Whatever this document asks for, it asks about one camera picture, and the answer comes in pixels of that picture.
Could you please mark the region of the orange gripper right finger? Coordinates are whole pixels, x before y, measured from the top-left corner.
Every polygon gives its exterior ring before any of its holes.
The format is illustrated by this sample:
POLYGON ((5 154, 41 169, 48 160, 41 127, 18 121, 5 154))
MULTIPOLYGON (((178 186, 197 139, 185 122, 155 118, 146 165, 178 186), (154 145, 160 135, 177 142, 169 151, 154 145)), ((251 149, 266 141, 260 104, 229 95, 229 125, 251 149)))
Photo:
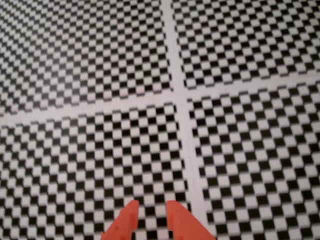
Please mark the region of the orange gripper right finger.
POLYGON ((166 202, 167 228, 174 240, 215 240, 216 238, 186 209, 175 200, 166 202))

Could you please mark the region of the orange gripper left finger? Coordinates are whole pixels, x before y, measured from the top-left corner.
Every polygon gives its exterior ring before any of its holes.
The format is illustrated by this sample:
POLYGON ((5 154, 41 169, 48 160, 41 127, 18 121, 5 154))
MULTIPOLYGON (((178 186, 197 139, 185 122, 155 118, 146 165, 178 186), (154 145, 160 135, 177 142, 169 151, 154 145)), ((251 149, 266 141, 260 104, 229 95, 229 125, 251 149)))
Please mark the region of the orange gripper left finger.
POLYGON ((131 240, 132 233, 138 228, 139 201, 131 200, 100 235, 101 240, 131 240))

